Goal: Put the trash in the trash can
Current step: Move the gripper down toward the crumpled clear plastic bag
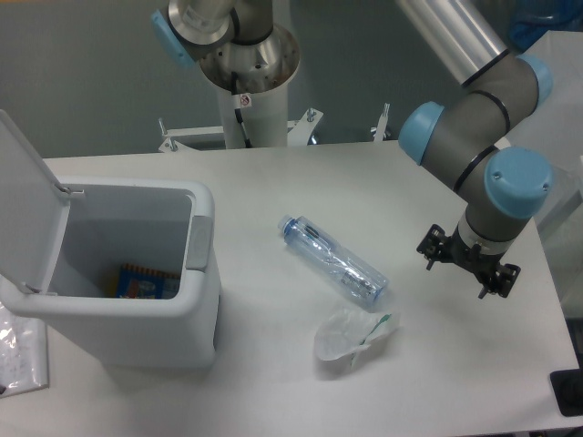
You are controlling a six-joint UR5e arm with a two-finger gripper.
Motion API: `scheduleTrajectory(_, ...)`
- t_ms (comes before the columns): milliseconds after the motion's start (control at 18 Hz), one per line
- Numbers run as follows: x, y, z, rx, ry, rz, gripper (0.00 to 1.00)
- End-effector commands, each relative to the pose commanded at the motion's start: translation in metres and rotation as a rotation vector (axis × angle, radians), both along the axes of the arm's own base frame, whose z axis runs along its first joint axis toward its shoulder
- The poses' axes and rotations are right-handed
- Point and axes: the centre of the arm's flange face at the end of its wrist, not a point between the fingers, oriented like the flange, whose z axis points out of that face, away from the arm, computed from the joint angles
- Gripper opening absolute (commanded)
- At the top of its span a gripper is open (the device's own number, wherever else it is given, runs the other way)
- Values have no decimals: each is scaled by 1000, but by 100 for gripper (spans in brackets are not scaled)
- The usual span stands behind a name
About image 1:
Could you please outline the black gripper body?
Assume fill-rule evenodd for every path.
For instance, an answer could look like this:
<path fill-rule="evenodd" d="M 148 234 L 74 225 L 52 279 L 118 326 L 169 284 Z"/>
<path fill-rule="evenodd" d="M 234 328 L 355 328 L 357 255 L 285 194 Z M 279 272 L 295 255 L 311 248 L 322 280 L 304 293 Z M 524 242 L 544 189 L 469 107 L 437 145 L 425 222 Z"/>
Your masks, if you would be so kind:
<path fill-rule="evenodd" d="M 477 244 L 467 246 L 457 230 L 451 236 L 446 236 L 444 230 L 437 226 L 435 236 L 439 239 L 436 252 L 438 262 L 455 264 L 474 274 L 480 283 L 497 281 L 497 267 L 503 257 L 502 254 L 488 255 Z"/>

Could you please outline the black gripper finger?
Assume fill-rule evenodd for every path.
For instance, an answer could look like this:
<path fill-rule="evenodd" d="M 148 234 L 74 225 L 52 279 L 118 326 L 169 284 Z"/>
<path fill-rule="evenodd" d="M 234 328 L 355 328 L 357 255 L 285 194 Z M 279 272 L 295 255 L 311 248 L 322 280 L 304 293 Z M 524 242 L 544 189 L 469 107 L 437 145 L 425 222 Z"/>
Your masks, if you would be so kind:
<path fill-rule="evenodd" d="M 486 294 L 493 294 L 506 299 L 520 272 L 521 268 L 514 264 L 496 264 L 491 269 L 479 271 L 477 279 L 482 285 L 482 289 L 478 298 L 483 299 Z"/>
<path fill-rule="evenodd" d="M 444 247 L 445 232 L 440 226 L 433 224 L 416 248 L 427 261 L 427 270 L 430 270 L 436 262 L 443 260 Z"/>

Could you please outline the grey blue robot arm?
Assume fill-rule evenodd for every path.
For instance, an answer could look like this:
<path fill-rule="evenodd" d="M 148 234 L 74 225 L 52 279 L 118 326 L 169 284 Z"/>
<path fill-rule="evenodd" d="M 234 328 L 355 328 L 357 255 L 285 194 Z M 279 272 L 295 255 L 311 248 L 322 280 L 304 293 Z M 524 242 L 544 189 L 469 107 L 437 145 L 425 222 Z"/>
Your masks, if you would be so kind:
<path fill-rule="evenodd" d="M 503 257 L 544 204 L 553 171 L 536 151 L 497 142 L 547 99 L 552 74 L 538 58 L 510 54 L 467 1 L 400 8 L 466 90 L 453 107 L 421 105 L 400 130 L 407 156 L 466 203 L 453 234 L 432 226 L 417 250 L 472 273 L 484 294 L 506 297 L 520 269 Z M 169 56 L 199 65 L 218 91 L 227 147 L 290 145 L 286 87 L 300 49 L 275 24 L 271 2 L 170 1 L 151 24 Z"/>

